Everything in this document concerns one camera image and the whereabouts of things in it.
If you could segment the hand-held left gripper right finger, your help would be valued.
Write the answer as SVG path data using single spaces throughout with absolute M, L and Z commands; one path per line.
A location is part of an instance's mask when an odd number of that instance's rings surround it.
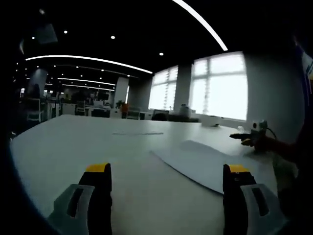
M 225 235 L 277 235 L 287 225 L 278 197 L 241 165 L 223 165 Z

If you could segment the person's right hand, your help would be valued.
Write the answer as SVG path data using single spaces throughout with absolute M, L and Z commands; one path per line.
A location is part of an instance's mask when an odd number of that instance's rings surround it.
M 267 136 L 261 136 L 255 141 L 254 149 L 258 152 L 270 151 L 270 141 L 271 138 Z

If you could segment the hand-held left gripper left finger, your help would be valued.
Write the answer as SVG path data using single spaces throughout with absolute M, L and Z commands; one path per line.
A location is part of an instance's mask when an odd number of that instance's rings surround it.
M 111 235 L 111 213 L 111 164 L 93 164 L 58 196 L 47 220 L 61 235 Z

